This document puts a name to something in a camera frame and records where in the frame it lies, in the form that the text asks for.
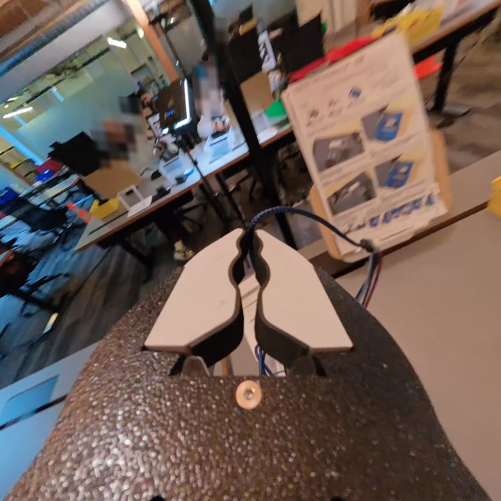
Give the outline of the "illustrated instruction board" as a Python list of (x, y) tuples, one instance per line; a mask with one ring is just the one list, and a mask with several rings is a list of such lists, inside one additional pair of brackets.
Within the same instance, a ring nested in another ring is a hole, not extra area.
[(402, 34), (363, 37), (291, 74), (281, 95), (314, 186), (328, 254), (354, 263), (372, 241), (408, 241), (452, 206), (443, 140), (431, 131)]

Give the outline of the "yellow plastic bin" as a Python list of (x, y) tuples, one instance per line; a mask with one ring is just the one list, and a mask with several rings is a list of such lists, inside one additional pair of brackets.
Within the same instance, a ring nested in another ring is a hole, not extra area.
[(500, 184), (501, 177), (494, 179), (491, 183), (490, 198), (487, 203), (487, 210), (498, 219), (501, 218), (500, 210)]

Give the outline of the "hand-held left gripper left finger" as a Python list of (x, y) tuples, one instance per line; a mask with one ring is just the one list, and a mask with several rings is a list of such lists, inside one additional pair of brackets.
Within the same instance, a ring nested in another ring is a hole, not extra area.
[(243, 229), (235, 229), (202, 249), (183, 268), (144, 347), (195, 354), (242, 312)]

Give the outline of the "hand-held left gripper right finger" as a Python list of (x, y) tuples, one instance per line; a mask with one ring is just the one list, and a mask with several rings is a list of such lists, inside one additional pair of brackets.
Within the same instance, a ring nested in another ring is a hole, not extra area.
[(313, 265), (264, 230), (254, 233), (260, 285), (254, 321), (259, 347), (285, 368), (298, 360), (353, 349)]

